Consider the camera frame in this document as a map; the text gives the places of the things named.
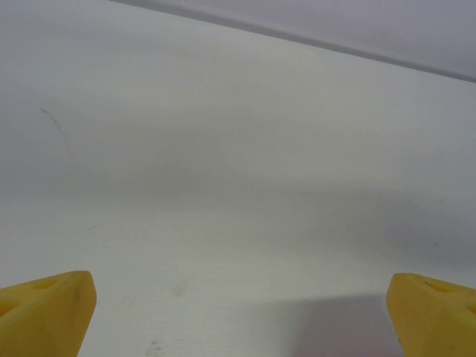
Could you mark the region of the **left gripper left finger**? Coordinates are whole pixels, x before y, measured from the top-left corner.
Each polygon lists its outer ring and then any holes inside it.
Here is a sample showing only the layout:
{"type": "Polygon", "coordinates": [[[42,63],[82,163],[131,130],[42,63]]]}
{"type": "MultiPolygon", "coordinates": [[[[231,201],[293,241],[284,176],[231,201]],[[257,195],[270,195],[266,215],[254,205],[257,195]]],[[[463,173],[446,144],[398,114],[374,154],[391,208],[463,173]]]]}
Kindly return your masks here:
{"type": "Polygon", "coordinates": [[[88,271],[1,289],[2,356],[77,356],[97,293],[88,271]]]}

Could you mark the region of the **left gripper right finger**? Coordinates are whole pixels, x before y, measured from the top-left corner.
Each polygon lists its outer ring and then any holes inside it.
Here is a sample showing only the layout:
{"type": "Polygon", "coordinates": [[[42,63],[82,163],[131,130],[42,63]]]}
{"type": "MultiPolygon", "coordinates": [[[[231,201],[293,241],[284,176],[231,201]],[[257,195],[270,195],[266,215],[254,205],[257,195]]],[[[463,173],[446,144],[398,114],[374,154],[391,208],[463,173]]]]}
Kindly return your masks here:
{"type": "Polygon", "coordinates": [[[405,356],[475,355],[475,290],[418,274],[392,276],[387,310],[405,356]]]}

